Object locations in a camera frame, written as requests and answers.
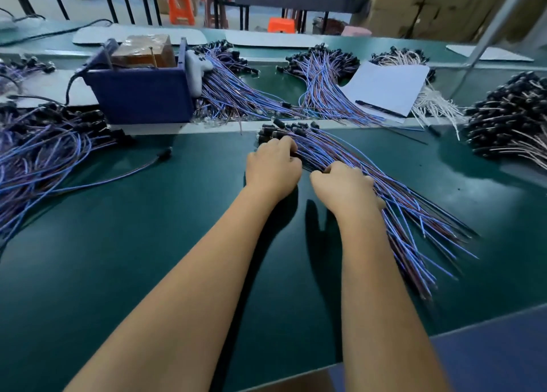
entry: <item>stack of cardboard boxes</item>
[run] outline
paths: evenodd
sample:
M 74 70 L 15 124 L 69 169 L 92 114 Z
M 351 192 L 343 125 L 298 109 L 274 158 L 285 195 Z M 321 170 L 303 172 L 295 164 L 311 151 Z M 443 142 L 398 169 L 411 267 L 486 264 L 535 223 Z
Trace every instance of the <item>stack of cardboard boxes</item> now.
M 370 29 L 374 36 L 468 42 L 480 35 L 502 3 L 503 0 L 372 0 L 368 17 L 354 14 L 351 24 Z M 526 15 L 527 21 L 531 21 L 528 30 L 545 4 L 547 0 L 521 3 L 519 15 Z M 512 26 L 513 32 L 516 25 L 515 22 Z

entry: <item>blue plastic bin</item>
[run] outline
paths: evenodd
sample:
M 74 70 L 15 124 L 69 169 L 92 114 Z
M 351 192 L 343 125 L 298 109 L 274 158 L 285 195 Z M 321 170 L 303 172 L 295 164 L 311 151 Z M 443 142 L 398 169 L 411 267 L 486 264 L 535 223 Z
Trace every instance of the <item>blue plastic bin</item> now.
M 117 48 L 116 43 L 108 53 L 112 55 Z M 185 50 L 184 42 L 177 68 L 90 69 L 82 77 L 110 124 L 185 123 L 194 113 L 184 69 Z M 100 54 L 105 51 L 87 65 L 103 61 Z

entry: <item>workbench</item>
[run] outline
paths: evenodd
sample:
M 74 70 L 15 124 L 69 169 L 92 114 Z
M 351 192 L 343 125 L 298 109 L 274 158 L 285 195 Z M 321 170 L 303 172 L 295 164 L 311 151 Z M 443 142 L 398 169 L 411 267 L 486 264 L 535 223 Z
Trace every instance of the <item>workbench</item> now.
M 46 22 L 17 37 L 71 25 Z M 208 41 L 222 38 L 221 30 L 203 32 Z M 0 34 L 0 42 L 8 38 Z M 95 48 L 73 45 L 71 39 L 72 34 L 66 34 L 3 48 L 0 57 L 9 57 L 15 49 L 43 51 L 39 57 L 52 59 L 58 68 L 75 68 Z M 324 40 L 361 59 L 395 45 L 421 48 L 435 63 L 464 60 L 441 42 L 335 36 Z M 261 65 L 260 76 L 248 78 L 256 88 L 287 101 L 304 91 L 303 83 L 275 71 L 275 58 L 295 50 L 238 49 Z M 546 63 L 539 56 L 530 68 Z M 515 72 L 474 70 L 455 96 L 456 103 L 471 104 Z M 454 76 L 449 68 L 438 70 L 435 86 L 449 88 Z M 9 242 L 0 258 L 2 390 L 61 390 L 228 208 L 243 187 L 245 156 L 255 149 L 256 134 L 206 131 L 138 136 L 134 147 L 92 155 L 74 173 L 72 183 L 125 173 L 173 147 L 165 163 L 54 198 Z M 479 259 L 461 256 L 458 281 L 433 270 L 439 287 L 433 304 L 413 296 L 431 336 L 547 302 L 544 188 L 474 156 L 452 131 L 441 139 L 411 132 L 428 145 L 383 128 L 332 132 L 480 235 L 466 245 Z M 426 255 L 438 258 L 421 238 L 417 243 Z M 212 390 L 234 392 L 340 362 L 340 274 L 336 221 L 304 173 L 259 239 Z

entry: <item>person's right arm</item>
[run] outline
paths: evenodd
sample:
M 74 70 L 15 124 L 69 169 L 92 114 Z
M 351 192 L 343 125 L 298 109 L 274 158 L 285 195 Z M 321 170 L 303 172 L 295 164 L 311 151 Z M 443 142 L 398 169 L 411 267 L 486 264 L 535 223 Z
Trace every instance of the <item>person's right arm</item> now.
M 450 391 L 393 258 L 373 179 L 342 162 L 310 178 L 342 236 L 346 390 Z

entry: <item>hand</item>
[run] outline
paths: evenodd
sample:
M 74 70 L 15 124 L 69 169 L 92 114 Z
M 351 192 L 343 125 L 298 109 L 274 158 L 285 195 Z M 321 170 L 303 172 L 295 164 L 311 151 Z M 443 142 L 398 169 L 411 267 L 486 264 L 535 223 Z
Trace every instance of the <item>hand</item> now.
M 274 203 L 288 196 L 302 176 L 302 161 L 291 157 L 296 151 L 297 144 L 289 136 L 261 144 L 247 156 L 247 186 L 271 196 Z
M 363 175 L 358 167 L 351 168 L 345 163 L 334 162 L 325 169 L 325 173 L 312 172 L 310 180 L 318 198 L 338 221 L 342 216 L 358 219 L 372 215 L 378 218 L 379 211 L 386 207 L 386 203 L 374 192 L 374 179 Z

